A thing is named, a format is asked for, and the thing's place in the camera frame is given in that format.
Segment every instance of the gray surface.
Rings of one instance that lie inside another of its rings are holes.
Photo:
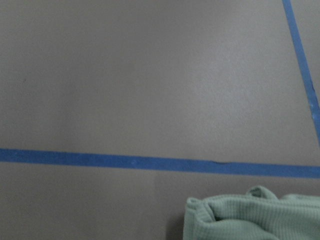
[[[315,80],[310,3],[293,7]],[[320,165],[280,0],[0,6],[0,148]],[[3,162],[0,183],[1,240],[180,240],[190,196],[320,195],[316,179]]]
[[[292,0],[296,23],[308,61],[313,86],[320,98],[320,2]]]
[[[0,9],[0,147],[319,165],[281,1]]]
[[[319,195],[320,180],[0,163],[1,240],[181,240],[187,197]]]

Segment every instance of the folded cloth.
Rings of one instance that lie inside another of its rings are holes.
[[[189,198],[183,240],[320,240],[320,197],[278,199],[256,186],[245,195]]]

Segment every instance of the gray floor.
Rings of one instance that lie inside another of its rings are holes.
[[[292,1],[320,95],[319,1]],[[320,166],[280,0],[2,0],[0,148]],[[319,180],[0,163],[0,238],[176,240],[187,197]]]

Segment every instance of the blue tape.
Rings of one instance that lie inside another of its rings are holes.
[[[320,179],[320,166],[0,149],[0,162]]]
[[[282,0],[286,19],[288,21],[292,42],[295,49],[296,58],[298,60],[301,76],[304,83],[304,88],[308,98],[311,116],[313,119],[315,131],[318,137],[318,142],[320,144],[320,108],[317,99],[317,94],[314,89],[311,74],[308,67],[307,58],[305,55],[304,47],[302,45],[299,30],[297,27],[294,11],[290,0]]]

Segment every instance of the fabric fold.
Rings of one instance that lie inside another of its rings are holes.
[[[320,240],[320,197],[278,199],[263,186],[245,195],[189,198],[183,240]]]

